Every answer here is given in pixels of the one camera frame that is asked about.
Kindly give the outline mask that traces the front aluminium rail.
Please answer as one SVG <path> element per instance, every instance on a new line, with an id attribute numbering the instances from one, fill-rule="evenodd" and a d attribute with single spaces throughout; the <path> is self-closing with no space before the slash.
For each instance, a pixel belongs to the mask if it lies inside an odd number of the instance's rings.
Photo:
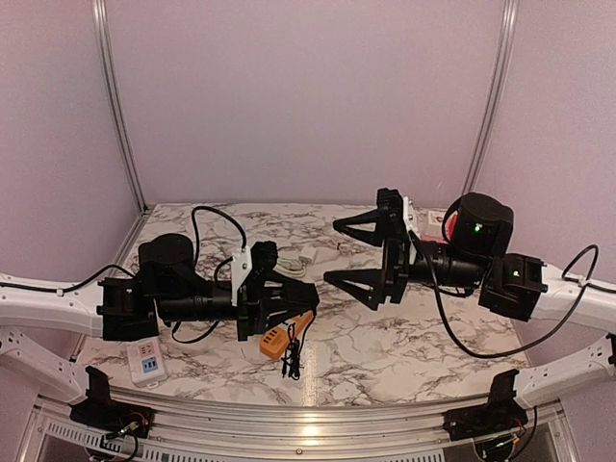
<path id="1" fill-rule="evenodd" d="M 172 398 L 112 387 L 112 397 L 153 409 L 147 439 L 135 461 L 480 461 L 475 441 L 452 442 L 443 429 L 453 408 L 482 403 L 483 395 L 420 403 L 352 407 L 259 405 Z M 17 456 L 9 461 L 42 461 L 45 449 L 60 449 L 58 461 L 84 460 L 102 431 L 72 423 L 69 409 L 37 397 Z M 525 441 L 513 461 L 581 461 L 564 408 L 538 406 L 534 436 L 532 411 Z"/>

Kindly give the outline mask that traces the red cube socket adapter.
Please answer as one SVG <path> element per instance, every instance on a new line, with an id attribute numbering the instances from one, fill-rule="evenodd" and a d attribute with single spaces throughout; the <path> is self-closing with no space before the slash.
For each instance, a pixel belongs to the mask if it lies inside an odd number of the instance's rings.
<path id="1" fill-rule="evenodd" d="M 445 242 L 449 242 L 455 225 L 457 222 L 457 213 L 454 212 L 446 217 L 443 218 L 443 222 L 442 222 L 442 235 L 443 235 L 443 239 Z"/>

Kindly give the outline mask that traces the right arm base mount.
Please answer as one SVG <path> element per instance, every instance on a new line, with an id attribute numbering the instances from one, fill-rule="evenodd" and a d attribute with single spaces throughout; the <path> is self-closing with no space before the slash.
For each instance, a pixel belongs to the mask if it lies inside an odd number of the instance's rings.
<path id="1" fill-rule="evenodd" d="M 526 425 L 526 410 L 515 401 L 514 382 L 519 373 L 510 370 L 497 374 L 485 403 L 447 411 L 443 429 L 449 438 L 459 441 Z"/>

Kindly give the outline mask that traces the right aluminium frame post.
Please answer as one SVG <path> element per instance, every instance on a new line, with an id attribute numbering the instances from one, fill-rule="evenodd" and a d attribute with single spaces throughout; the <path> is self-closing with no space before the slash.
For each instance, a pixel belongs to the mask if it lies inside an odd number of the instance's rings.
<path id="1" fill-rule="evenodd" d="M 518 0 L 506 0 L 503 2 L 500 33 L 497 40 L 497 52 L 492 77 L 488 88 L 483 116 L 475 138 L 472 157 L 462 187 L 462 194 L 475 190 L 482 166 L 487 158 L 490 139 L 500 102 L 504 94 L 511 63 L 519 7 L 520 2 Z"/>

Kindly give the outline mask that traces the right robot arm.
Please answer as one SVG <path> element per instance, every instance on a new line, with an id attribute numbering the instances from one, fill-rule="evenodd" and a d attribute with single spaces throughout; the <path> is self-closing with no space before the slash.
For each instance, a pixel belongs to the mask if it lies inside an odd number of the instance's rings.
<path id="1" fill-rule="evenodd" d="M 425 241 L 416 233 L 409 198 L 383 188 L 375 209 L 333 223 L 336 231 L 381 248 L 381 267 L 333 270 L 323 276 L 372 310 L 385 302 L 399 303 L 409 284 L 426 285 L 449 337 L 475 359 L 494 356 L 473 351 L 456 337 L 442 300 L 446 287 L 465 296 L 478 293 L 479 306 L 512 320 L 555 320 L 559 326 L 570 321 L 603 331 L 597 342 L 564 358 L 495 376 L 488 401 L 476 412 L 477 423 L 487 431 L 500 429 L 515 408 L 528 409 L 615 376 L 614 286 L 508 252 L 513 225 L 510 207 L 489 195 L 468 192 L 447 209 L 441 241 Z"/>

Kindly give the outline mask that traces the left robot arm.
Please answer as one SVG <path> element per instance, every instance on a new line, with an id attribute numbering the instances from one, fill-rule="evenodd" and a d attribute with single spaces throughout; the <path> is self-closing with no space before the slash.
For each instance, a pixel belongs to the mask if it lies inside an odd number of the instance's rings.
<path id="1" fill-rule="evenodd" d="M 161 323 L 232 321 L 243 342 L 297 315 L 315 313 L 315 285 L 275 271 L 277 247 L 258 242 L 231 259 L 231 276 L 212 282 L 196 272 L 192 241 L 164 234 L 139 248 L 139 270 L 127 278 L 93 278 L 64 287 L 42 280 L 1 277 L 1 364 L 35 379 L 43 393 L 83 404 L 102 428 L 121 420 L 109 379 L 76 366 L 28 338 L 26 327 L 50 328 L 111 342 L 158 336 Z"/>

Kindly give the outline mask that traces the left aluminium frame post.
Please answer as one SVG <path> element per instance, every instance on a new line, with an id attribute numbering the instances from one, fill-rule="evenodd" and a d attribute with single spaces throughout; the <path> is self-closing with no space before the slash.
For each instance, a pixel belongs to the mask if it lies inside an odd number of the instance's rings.
<path id="1" fill-rule="evenodd" d="M 148 211 L 148 205 L 142 190 L 141 180 L 139 178 L 128 127 L 121 104 L 113 55 L 111 31 L 109 27 L 107 2 L 104 0 L 93 0 L 91 4 L 104 85 L 110 105 L 112 121 L 115 127 L 115 134 L 118 141 L 121 160 L 136 209 L 140 215 L 144 215 Z"/>

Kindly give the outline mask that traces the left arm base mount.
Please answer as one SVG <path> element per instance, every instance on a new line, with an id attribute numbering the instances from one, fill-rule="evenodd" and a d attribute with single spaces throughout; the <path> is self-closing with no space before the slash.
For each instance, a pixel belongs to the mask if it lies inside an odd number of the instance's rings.
<path id="1" fill-rule="evenodd" d="M 70 419 L 115 435 L 127 425 L 137 423 L 137 436 L 146 438 L 154 410 L 151 407 L 112 399 L 109 377 L 92 366 L 86 366 L 85 372 L 88 379 L 85 397 L 70 405 Z"/>

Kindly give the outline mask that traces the white travel adapter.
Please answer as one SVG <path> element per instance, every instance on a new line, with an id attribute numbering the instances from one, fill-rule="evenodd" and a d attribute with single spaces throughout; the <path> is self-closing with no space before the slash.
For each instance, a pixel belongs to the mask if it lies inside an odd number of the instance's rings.
<path id="1" fill-rule="evenodd" d="M 445 216 L 443 210 L 427 210 L 424 218 L 420 222 L 420 237 L 424 241 L 434 241 L 442 243 L 442 223 Z"/>

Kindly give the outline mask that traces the black adapter with cable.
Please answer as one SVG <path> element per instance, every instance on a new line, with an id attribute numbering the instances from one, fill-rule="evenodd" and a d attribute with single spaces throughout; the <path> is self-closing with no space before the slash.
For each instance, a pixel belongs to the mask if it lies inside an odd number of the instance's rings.
<path id="1" fill-rule="evenodd" d="M 282 376 L 298 381 L 300 379 L 301 352 L 304 346 L 304 335 L 299 334 L 296 324 L 290 324 L 287 329 L 289 343 L 284 351 L 282 361 Z"/>

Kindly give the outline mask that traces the aluminium frame post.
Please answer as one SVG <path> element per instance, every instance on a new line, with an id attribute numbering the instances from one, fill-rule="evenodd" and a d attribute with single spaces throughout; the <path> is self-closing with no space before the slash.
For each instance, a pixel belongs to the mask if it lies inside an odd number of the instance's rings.
<path id="1" fill-rule="evenodd" d="M 511 63 L 519 7 L 520 2 L 518 0 L 506 0 L 503 2 L 500 33 L 497 40 L 497 52 L 492 77 L 488 88 L 483 116 L 475 138 L 472 157 L 462 187 L 462 194 L 475 190 L 482 166 L 487 158 L 490 139 L 500 102 L 504 94 Z"/>
<path id="2" fill-rule="evenodd" d="M 139 178 L 128 127 L 121 104 L 113 55 L 111 31 L 109 27 L 107 2 L 104 0 L 93 0 L 91 4 L 104 85 L 110 105 L 112 121 L 115 127 L 115 134 L 118 141 L 121 160 L 136 209 L 140 215 L 144 215 L 148 211 L 148 205 L 142 190 L 141 180 Z"/>

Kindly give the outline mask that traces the white pastel power strip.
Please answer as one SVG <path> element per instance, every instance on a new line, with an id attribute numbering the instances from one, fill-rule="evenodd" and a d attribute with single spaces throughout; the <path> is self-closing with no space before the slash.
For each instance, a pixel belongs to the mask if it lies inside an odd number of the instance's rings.
<path id="1" fill-rule="evenodd" d="M 168 378 L 160 342 L 157 337 L 126 345 L 128 368 L 138 388 L 154 388 Z"/>

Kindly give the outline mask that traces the orange power strip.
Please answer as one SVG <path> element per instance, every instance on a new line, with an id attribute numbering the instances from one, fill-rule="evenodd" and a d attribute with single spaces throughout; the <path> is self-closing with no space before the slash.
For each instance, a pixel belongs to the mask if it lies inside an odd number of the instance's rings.
<path id="1" fill-rule="evenodd" d="M 295 316 L 269 330 L 260 341 L 260 352 L 271 360 L 280 360 L 291 339 L 300 335 L 314 319 L 312 311 Z"/>

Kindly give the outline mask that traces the white usb charger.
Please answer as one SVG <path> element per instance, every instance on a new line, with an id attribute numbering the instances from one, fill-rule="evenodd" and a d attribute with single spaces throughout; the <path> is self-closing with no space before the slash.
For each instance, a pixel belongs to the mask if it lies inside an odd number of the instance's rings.
<path id="1" fill-rule="evenodd" d="M 317 260 L 318 250 L 313 246 L 305 246 L 299 253 L 298 260 L 305 266 L 312 266 Z"/>

